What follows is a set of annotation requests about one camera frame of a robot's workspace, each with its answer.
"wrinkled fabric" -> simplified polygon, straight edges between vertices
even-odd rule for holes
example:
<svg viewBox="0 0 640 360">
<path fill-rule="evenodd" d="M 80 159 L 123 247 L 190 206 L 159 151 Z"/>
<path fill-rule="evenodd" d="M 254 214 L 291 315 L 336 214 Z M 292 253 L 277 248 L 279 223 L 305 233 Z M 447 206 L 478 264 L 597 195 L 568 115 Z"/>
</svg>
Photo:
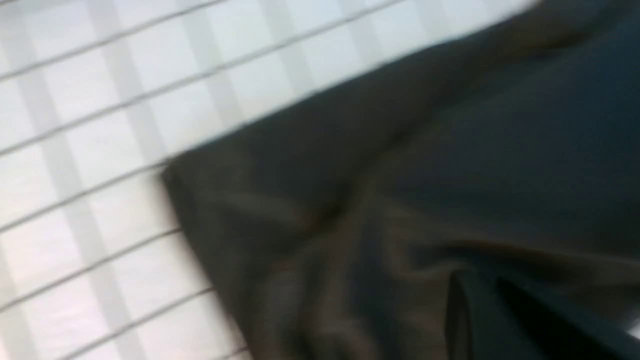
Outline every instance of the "wrinkled fabric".
<svg viewBox="0 0 640 360">
<path fill-rule="evenodd" d="M 640 6 L 549 0 L 163 174 L 256 360 L 446 359 L 452 271 L 640 317 Z"/>
</svg>

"grid line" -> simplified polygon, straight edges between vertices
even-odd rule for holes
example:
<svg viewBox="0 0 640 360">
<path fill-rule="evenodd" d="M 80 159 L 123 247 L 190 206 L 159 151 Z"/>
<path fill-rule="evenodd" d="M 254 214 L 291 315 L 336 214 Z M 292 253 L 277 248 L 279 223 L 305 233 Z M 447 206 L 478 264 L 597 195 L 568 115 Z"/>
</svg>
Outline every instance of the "grid line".
<svg viewBox="0 0 640 360">
<path fill-rule="evenodd" d="M 174 81 L 174 82 L 169 83 L 169 84 L 164 85 L 164 86 L 161 86 L 161 87 L 156 88 L 154 90 L 151 90 L 149 92 L 145 92 L 145 93 L 142 93 L 140 95 L 134 96 L 129 100 L 122 101 L 122 102 L 120 102 L 118 104 L 115 104 L 115 105 L 107 106 L 107 107 L 105 107 L 103 109 L 100 109 L 100 110 L 97 110 L 97 111 L 95 111 L 95 112 L 93 112 L 91 114 L 88 114 L 88 115 L 80 117 L 80 118 L 78 118 L 76 120 L 73 120 L 73 121 L 69 122 L 68 124 L 62 124 L 62 125 L 56 127 L 55 129 L 50 130 L 50 131 L 48 131 L 46 133 L 40 134 L 40 135 L 35 136 L 33 138 L 30 138 L 28 140 L 25 140 L 23 142 L 15 144 L 15 145 L 13 145 L 11 147 L 7 147 L 4 150 L 0 151 L 0 156 L 4 156 L 4 155 L 9 154 L 11 152 L 20 150 L 20 149 L 25 148 L 25 147 L 27 147 L 29 145 L 33 145 L 34 143 L 41 142 L 42 140 L 45 140 L 45 139 L 47 139 L 49 137 L 52 137 L 55 134 L 68 131 L 70 129 L 73 129 L 75 127 L 83 125 L 83 124 L 85 124 L 87 122 L 91 122 L 91 121 L 99 119 L 99 118 L 101 118 L 103 116 L 112 114 L 112 113 L 114 113 L 114 112 L 116 112 L 118 110 L 125 109 L 125 108 L 127 108 L 129 106 L 133 106 L 133 105 L 138 104 L 140 102 L 147 101 L 147 100 L 155 98 L 157 96 L 166 94 L 168 92 L 171 92 L 172 90 L 176 90 L 176 89 L 181 88 L 183 86 L 192 84 L 192 83 L 194 83 L 196 81 L 209 78 L 209 77 L 211 77 L 213 75 L 217 75 L 218 73 L 220 73 L 220 72 L 222 72 L 224 70 L 229 70 L 229 69 L 234 68 L 236 66 L 243 65 L 245 63 L 248 63 L 249 61 L 252 61 L 252 60 L 255 60 L 257 58 L 260 58 L 261 56 L 264 56 L 264 55 L 273 53 L 273 52 L 275 52 L 277 50 L 283 49 L 284 47 L 287 47 L 287 46 L 289 46 L 289 45 L 291 45 L 293 43 L 300 42 L 300 41 L 306 40 L 308 38 L 312 38 L 312 37 L 314 37 L 316 35 L 320 35 L 322 33 L 326 33 L 327 31 L 330 31 L 330 30 L 332 30 L 334 28 L 337 28 L 337 27 L 339 27 L 341 25 L 347 24 L 347 23 L 349 23 L 351 21 L 357 20 L 357 19 L 359 19 L 361 17 L 364 17 L 366 15 L 369 15 L 371 13 L 383 10 L 384 8 L 392 6 L 393 4 L 402 3 L 402 2 L 405 2 L 405 1 L 408 1 L 408 0 L 389 0 L 389 1 L 385 2 L 385 3 L 379 4 L 378 6 L 375 6 L 375 7 L 372 7 L 372 8 L 368 8 L 366 10 L 358 12 L 358 13 L 352 15 L 352 16 L 345 17 L 345 18 L 343 18 L 341 20 L 333 21 L 333 22 L 331 22 L 329 24 L 326 24 L 326 25 L 324 25 L 324 26 L 322 26 L 320 28 L 313 29 L 313 30 L 308 31 L 306 33 L 293 36 L 290 39 L 288 39 L 286 42 L 282 42 L 282 43 L 279 43 L 279 44 L 271 45 L 269 47 L 265 47 L 263 49 L 259 49 L 257 51 L 253 51 L 252 53 L 244 55 L 244 56 L 242 56 L 242 57 L 240 57 L 240 58 L 238 58 L 236 60 L 230 61 L 228 63 L 221 64 L 219 66 L 211 67 L 209 69 L 206 69 L 206 70 L 203 70 L 203 71 L 200 71 L 200 72 L 196 72 L 196 73 L 194 73 L 194 74 L 192 74 L 190 76 L 186 76 L 186 77 L 184 77 L 184 78 L 182 78 L 180 80 Z"/>
<path fill-rule="evenodd" d="M 42 134 L 37 138 L 37 139 L 39 139 L 37 141 L 36 140 L 29 140 L 28 143 L 24 142 L 24 143 L 21 143 L 20 145 L 12 147 L 12 151 L 16 151 L 16 150 L 19 150 L 19 149 L 21 149 L 23 147 L 26 147 L 28 145 L 37 143 L 38 141 L 42 141 L 42 140 L 44 140 L 46 138 L 54 136 L 55 134 L 64 132 L 64 131 L 66 131 L 68 129 L 72 129 L 73 127 L 76 127 L 76 126 L 79 126 L 81 124 L 87 123 L 89 121 L 95 120 L 95 119 L 97 119 L 97 118 L 99 118 L 101 116 L 105 116 L 107 114 L 113 113 L 113 112 L 115 112 L 115 111 L 117 111 L 119 109 L 122 109 L 122 108 L 124 108 L 126 106 L 130 106 L 130 105 L 132 105 L 134 103 L 141 102 L 141 101 L 144 101 L 146 99 L 149 99 L 151 97 L 155 97 L 155 96 L 158 96 L 158 95 L 161 95 L 161 94 L 165 94 L 166 92 L 169 92 L 171 90 L 175 90 L 175 89 L 180 88 L 182 86 L 194 83 L 195 81 L 198 81 L 198 80 L 201 80 L 201 79 L 205 79 L 205 78 L 209 78 L 209 77 L 213 76 L 214 74 L 216 74 L 216 73 L 218 73 L 220 71 L 223 71 L 223 70 L 226 70 L 226 69 L 229 69 L 229 68 L 244 64 L 246 62 L 249 62 L 251 60 L 259 58 L 259 57 L 261 57 L 263 55 L 272 53 L 273 51 L 276 51 L 278 49 L 281 49 L 281 48 L 289 45 L 291 42 L 297 42 L 297 41 L 304 40 L 306 38 L 310 38 L 310 37 L 319 35 L 321 33 L 329 31 L 329 30 L 331 30 L 333 28 L 341 26 L 341 25 L 343 25 L 343 24 L 345 24 L 345 23 L 347 23 L 349 21 L 358 19 L 358 18 L 360 18 L 362 16 L 368 15 L 368 14 L 373 13 L 375 11 L 379 11 L 381 9 L 384 9 L 384 8 L 386 8 L 388 6 L 391 6 L 393 4 L 396 4 L 396 3 L 402 3 L 404 1 L 407 1 L 407 0 L 390 0 L 390 1 L 388 1 L 388 2 L 386 2 L 384 4 L 381 4 L 379 6 L 376 6 L 374 8 L 370 8 L 370 9 L 367 9 L 365 11 L 359 12 L 359 13 L 357 13 L 356 15 L 354 15 L 352 17 L 348 17 L 348 18 L 345 18 L 345 19 L 341 19 L 341 20 L 335 21 L 335 22 L 330 23 L 330 24 L 328 24 L 328 25 L 326 25 L 326 26 L 324 26 L 322 28 L 318 28 L 318 29 L 315 29 L 313 31 L 309 31 L 309 32 L 307 32 L 305 34 L 296 36 L 296 37 L 292 38 L 292 40 L 290 40 L 289 43 L 277 44 L 277 45 L 274 45 L 274 46 L 271 46 L 271 47 L 268 47 L 268 48 L 265 48 L 265 49 L 261 49 L 259 51 L 255 51 L 255 52 L 253 52 L 251 54 L 248 54 L 248 55 L 246 55 L 246 56 L 244 56 L 242 58 L 237 59 L 236 61 L 231 61 L 229 63 L 220 65 L 219 67 L 216 67 L 216 68 L 213 68 L 213 69 L 209 69 L 209 70 L 205 70 L 203 72 L 200 72 L 200 73 L 195 74 L 193 76 L 190 76 L 188 78 L 178 80 L 178 81 L 176 81 L 176 82 L 174 82 L 172 84 L 164 86 L 163 88 L 159 88 L 159 89 L 156 89 L 156 90 L 151 91 L 149 93 L 137 96 L 137 97 L 135 97 L 134 99 L 132 99 L 130 101 L 125 101 L 125 102 L 122 102 L 120 104 L 117 104 L 117 105 L 114 105 L 114 106 L 110 106 L 110 107 L 108 107 L 106 109 L 100 110 L 97 113 L 94 113 L 92 115 L 84 117 L 81 120 L 78 120 L 78 121 L 73 122 L 71 124 L 62 125 L 62 126 L 56 128 L 55 130 L 50 131 L 49 133 Z M 29 215 L 26 215 L 26 216 L 24 216 L 22 218 L 14 220 L 13 222 L 10 222 L 8 224 L 2 225 L 0 227 L 0 233 L 4 232 L 6 230 L 9 230 L 9 229 L 11 229 L 11 228 L 13 228 L 13 227 L 15 227 L 17 225 L 23 224 L 24 222 L 27 222 L 28 220 L 31 220 L 31 219 L 33 219 L 33 218 L 35 218 L 37 216 L 40 216 L 40 215 L 42 215 L 42 214 L 44 214 L 44 213 L 46 213 L 48 211 L 54 210 L 56 208 L 59 208 L 60 206 L 66 205 L 66 204 L 68 204 L 68 203 L 70 203 L 70 202 L 72 202 L 74 200 L 80 199 L 81 197 L 84 197 L 86 195 L 89 195 L 91 193 L 99 191 L 101 189 L 104 189 L 104 188 L 106 188 L 106 187 L 108 187 L 110 185 L 119 183 L 120 181 L 124 181 L 124 180 L 126 180 L 126 179 L 128 179 L 128 178 L 130 178 L 132 176 L 135 176 L 137 174 L 140 174 L 140 173 L 142 173 L 144 171 L 147 171 L 147 170 L 150 170 L 150 169 L 153 169 L 153 168 L 157 168 L 157 167 L 161 167 L 161 166 L 163 166 L 165 164 L 166 164 L 166 160 L 162 160 L 162 161 L 159 161 L 157 163 L 153 163 L 153 164 L 150 164 L 150 165 L 142 166 L 140 168 L 132 170 L 132 171 L 130 171 L 130 172 L 126 173 L 126 174 L 120 175 L 118 177 L 114 177 L 114 178 L 112 178 L 112 179 L 110 179 L 108 181 L 105 181 L 104 183 L 98 184 L 97 186 L 94 186 L 94 187 L 89 188 L 87 190 L 81 191 L 81 192 L 79 192 L 79 193 L 77 193 L 77 194 L 75 194 L 73 196 L 70 196 L 67 199 L 64 199 L 64 200 L 59 201 L 59 202 L 54 203 L 54 204 L 51 204 L 51 205 L 46 206 L 46 207 L 44 207 L 42 209 L 36 210 L 36 211 L 32 212 Z"/>
<path fill-rule="evenodd" d="M 139 327 L 140 325 L 147 323 L 155 318 L 157 318 L 158 316 L 161 316 L 165 313 L 168 313 L 169 311 L 175 309 L 176 307 L 179 307 L 180 305 L 183 305 L 187 302 L 189 302 L 190 300 L 196 299 L 197 297 L 201 296 L 201 295 L 205 295 L 207 293 L 210 293 L 213 291 L 213 288 L 207 288 L 204 290 L 200 290 L 197 291 L 195 293 L 192 293 L 190 295 L 187 295 L 185 297 L 182 297 L 176 301 L 173 301 L 163 307 L 161 307 L 158 310 L 155 310 L 153 313 L 150 313 L 147 316 L 144 316 L 140 319 L 134 320 L 126 325 L 124 325 L 123 327 L 121 327 L 120 329 L 117 329 L 116 331 L 112 332 L 111 334 L 105 335 L 97 340 L 92 341 L 91 343 L 79 348 L 78 350 L 72 352 L 71 354 L 68 354 L 64 357 L 62 357 L 60 360 L 69 360 L 69 359 L 73 359 L 75 357 L 78 357 L 80 355 L 83 355 L 97 347 L 99 347 L 100 345 L 105 344 L 106 342 L 108 342 L 109 340 L 114 340 L 117 339 L 117 337 L 125 334 L 126 332 L 128 332 L 129 330 L 133 330 L 137 327 Z"/>
<path fill-rule="evenodd" d="M 24 30 L 24 22 L 20 22 L 21 29 Z M 20 45 L 26 50 L 26 55 L 35 58 L 34 46 L 31 38 Z M 41 68 L 35 69 L 31 73 L 34 79 L 44 84 L 44 75 Z M 24 82 L 24 78 L 19 79 L 19 86 L 26 96 L 31 99 L 32 106 L 29 107 L 32 114 L 30 119 L 35 123 L 36 129 L 57 127 L 60 124 L 60 117 L 56 111 L 52 95 L 48 86 L 38 86 L 33 81 Z M 47 112 L 34 112 L 34 109 L 48 109 Z M 52 177 L 54 188 L 58 196 L 66 197 L 70 194 L 81 191 L 80 174 L 74 163 L 71 150 L 66 136 L 56 136 L 51 141 L 45 142 L 44 158 L 49 174 Z M 94 214 L 90 211 L 86 198 L 80 198 L 72 206 L 64 209 L 64 216 L 70 226 L 72 236 L 79 247 L 81 259 L 84 263 L 93 263 L 96 259 L 104 256 L 106 250 L 102 241 L 102 236 L 97 227 Z M 88 280 L 99 304 L 102 316 L 107 322 L 109 329 L 115 330 L 121 323 L 130 322 L 130 316 L 125 306 L 122 292 L 118 287 L 115 275 L 110 272 L 110 268 L 105 268 L 102 273 L 92 272 L 88 274 Z M 128 354 L 134 353 L 138 359 L 144 359 L 144 353 L 137 341 L 129 341 L 126 350 L 123 349 L 123 342 L 117 344 L 118 351 L 125 358 Z"/>
<path fill-rule="evenodd" d="M 200 3 L 194 6 L 190 6 L 188 8 L 185 8 L 183 10 L 179 10 L 177 12 L 165 15 L 165 16 L 161 16 L 149 21 L 146 21 L 140 25 L 136 25 L 131 27 L 130 29 L 124 30 L 122 32 L 119 32 L 117 34 L 114 35 L 108 35 L 107 37 L 103 38 L 102 40 L 98 40 L 96 42 L 92 42 L 90 44 L 78 47 L 74 50 L 68 51 L 66 53 L 60 54 L 60 55 L 56 55 L 56 56 L 52 56 L 46 60 L 42 60 L 42 61 L 33 61 L 31 62 L 29 65 L 26 65 L 24 67 L 21 67 L 19 69 L 15 69 L 15 70 L 11 70 L 7 73 L 4 74 L 0 74 L 0 81 L 8 79 L 8 78 L 14 78 L 16 76 L 19 75 L 23 75 L 27 72 L 30 72 L 32 70 L 38 69 L 40 67 L 46 67 L 48 65 L 52 65 L 55 63 L 59 63 L 61 61 L 67 60 L 69 58 L 72 58 L 74 56 L 80 55 L 80 54 L 84 54 L 84 53 L 88 53 L 91 50 L 95 50 L 98 49 L 100 47 L 103 47 L 105 45 L 111 44 L 113 42 L 122 40 L 124 38 L 127 38 L 131 35 L 135 35 L 137 33 L 141 33 L 142 31 L 145 31 L 149 28 L 153 28 L 154 26 L 160 25 L 164 22 L 167 22 L 169 20 L 173 20 L 176 19 L 177 17 L 181 17 L 184 15 L 187 15 L 189 13 L 192 12 L 196 12 L 211 6 L 214 6 L 216 4 L 219 3 L 224 3 L 225 1 L 231 1 L 231 0 L 208 0 L 204 3 Z"/>
</svg>

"dark fabric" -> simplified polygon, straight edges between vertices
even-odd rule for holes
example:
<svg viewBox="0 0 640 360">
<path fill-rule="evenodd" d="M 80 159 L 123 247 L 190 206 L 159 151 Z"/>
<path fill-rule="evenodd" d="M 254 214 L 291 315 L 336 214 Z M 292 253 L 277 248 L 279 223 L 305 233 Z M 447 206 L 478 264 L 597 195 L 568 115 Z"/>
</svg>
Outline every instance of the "dark fabric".
<svg viewBox="0 0 640 360">
<path fill-rule="evenodd" d="M 450 274 L 640 313 L 640 6 L 549 0 L 174 159 L 256 360 L 445 359 Z"/>
</svg>

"grid pattern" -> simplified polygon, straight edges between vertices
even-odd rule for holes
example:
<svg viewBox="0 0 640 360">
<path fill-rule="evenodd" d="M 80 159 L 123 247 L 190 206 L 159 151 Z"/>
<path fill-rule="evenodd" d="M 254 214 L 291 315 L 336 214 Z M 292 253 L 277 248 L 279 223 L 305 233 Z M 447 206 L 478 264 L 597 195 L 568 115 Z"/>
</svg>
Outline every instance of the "grid pattern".
<svg viewBox="0 0 640 360">
<path fill-rule="evenodd" d="M 248 358 L 166 160 L 530 2 L 0 1 L 0 360 Z"/>
</svg>

